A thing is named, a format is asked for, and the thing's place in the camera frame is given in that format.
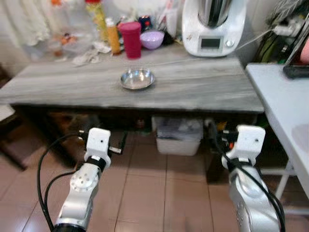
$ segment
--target storage box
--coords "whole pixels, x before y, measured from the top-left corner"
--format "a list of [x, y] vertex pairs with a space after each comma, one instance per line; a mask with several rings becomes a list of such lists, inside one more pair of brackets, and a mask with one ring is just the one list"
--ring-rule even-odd
[[155, 117], [157, 149], [161, 154], [193, 156], [203, 138], [201, 119]]
[[176, 139], [156, 139], [158, 151], [165, 155], [193, 156], [196, 154], [200, 141]]

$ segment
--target red cup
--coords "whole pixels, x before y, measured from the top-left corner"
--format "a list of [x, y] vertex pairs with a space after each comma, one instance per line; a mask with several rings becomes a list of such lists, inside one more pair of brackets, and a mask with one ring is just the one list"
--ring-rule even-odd
[[140, 29], [141, 25], [138, 22], [123, 23], [119, 27], [124, 38], [126, 56], [129, 59], [137, 59], [141, 56]]

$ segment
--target plastic bottle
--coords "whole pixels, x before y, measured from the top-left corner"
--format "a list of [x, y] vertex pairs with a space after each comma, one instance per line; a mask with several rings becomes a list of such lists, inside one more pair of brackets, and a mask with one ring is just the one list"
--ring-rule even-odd
[[105, 22], [107, 26], [108, 42], [110, 43], [110, 46], [112, 48], [112, 54], [118, 55], [121, 53], [121, 51], [117, 27], [113, 22], [112, 18], [106, 18]]
[[97, 25], [100, 39], [104, 42], [107, 42], [108, 34], [105, 24], [105, 14], [103, 11], [101, 0], [85, 0], [85, 2], [86, 9], [92, 16], [92, 21]]

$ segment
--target black cable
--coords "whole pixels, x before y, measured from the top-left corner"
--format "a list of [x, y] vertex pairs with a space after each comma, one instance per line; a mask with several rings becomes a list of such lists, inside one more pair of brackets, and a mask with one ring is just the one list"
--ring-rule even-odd
[[276, 214], [278, 216], [278, 219], [279, 219], [279, 222], [280, 222], [280, 226], [281, 226], [280, 231], [281, 232], [285, 232], [284, 211], [283, 211], [283, 208], [282, 208], [282, 205], [281, 205], [280, 201], [276, 198], [276, 196], [273, 193], [271, 193], [270, 191], [268, 192], [263, 187], [263, 185], [261, 185], [261, 183], [259, 183], [250, 173], [248, 173], [246, 170], [244, 170], [239, 164], [233, 162], [233, 160], [231, 160], [225, 154], [225, 152], [218, 145], [218, 141], [217, 141], [217, 126], [214, 124], [214, 122], [210, 122], [210, 124], [213, 127], [213, 132], [214, 132], [214, 135], [215, 135], [214, 143], [215, 143], [215, 146], [216, 146], [217, 150], [219, 151], [219, 153], [227, 160], [227, 162], [233, 164], [236, 168], [238, 168], [243, 173], [245, 173], [262, 190], [262, 192], [267, 196], [268, 200], [273, 205], [273, 207], [274, 207], [274, 209], [276, 211]]
[[51, 188], [51, 186], [53, 185], [53, 183], [58, 180], [59, 178], [63, 177], [63, 176], [66, 176], [66, 175], [72, 175], [74, 174], [76, 171], [72, 171], [72, 172], [69, 172], [69, 173], [63, 173], [63, 174], [60, 174], [58, 176], [56, 176], [55, 178], [53, 178], [49, 184], [47, 185], [47, 188], [46, 188], [46, 191], [45, 191], [45, 196], [44, 196], [44, 204], [45, 204], [45, 209], [46, 209], [46, 212], [48, 213], [49, 215], [49, 211], [48, 211], [48, 205], [47, 205], [47, 202], [48, 202], [48, 192], [49, 192], [49, 189]]
[[48, 152], [50, 151], [50, 149], [51, 149], [53, 146], [55, 146], [55, 145], [56, 145], [57, 143], [59, 143], [60, 141], [66, 140], [67, 138], [70, 138], [70, 137], [73, 137], [73, 136], [78, 136], [78, 137], [80, 137], [81, 135], [80, 135], [79, 133], [67, 134], [67, 135], [64, 135], [64, 136], [58, 138], [58, 139], [55, 140], [52, 144], [50, 144], [50, 145], [48, 146], [48, 148], [46, 149], [46, 151], [44, 152], [44, 154], [40, 157], [39, 164], [38, 164], [38, 170], [37, 170], [37, 191], [38, 191], [38, 197], [39, 197], [39, 202], [40, 202], [41, 209], [42, 209], [43, 214], [44, 214], [44, 216], [45, 216], [45, 218], [46, 218], [46, 221], [47, 221], [47, 224], [48, 224], [48, 227], [49, 227], [50, 231], [53, 231], [54, 226], [53, 226], [52, 220], [50, 219], [49, 213], [48, 213], [48, 211], [46, 210], [46, 207], [45, 207], [45, 204], [44, 204], [43, 198], [42, 198], [41, 177], [40, 177], [42, 162], [43, 162], [44, 157], [48, 154]]
[[263, 57], [265, 56], [266, 52], [271, 48], [271, 46], [274, 44], [274, 42], [277, 40], [277, 38], [279, 37], [279, 35], [277, 35], [274, 40], [270, 43], [270, 45], [265, 49], [265, 51], [263, 52], [262, 56], [261, 56], [261, 61], [263, 60]]
[[123, 151], [125, 149], [126, 137], [127, 137], [127, 131], [124, 132], [123, 137], [122, 137], [122, 141], [119, 144], [120, 145], [120, 149], [121, 149], [121, 153], [123, 153]]

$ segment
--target white kitchen appliance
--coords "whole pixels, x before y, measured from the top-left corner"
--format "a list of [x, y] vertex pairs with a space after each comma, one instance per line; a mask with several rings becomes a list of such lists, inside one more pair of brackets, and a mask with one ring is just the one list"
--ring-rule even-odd
[[194, 56], [221, 57], [233, 52], [242, 35], [248, 0], [186, 0], [183, 45]]

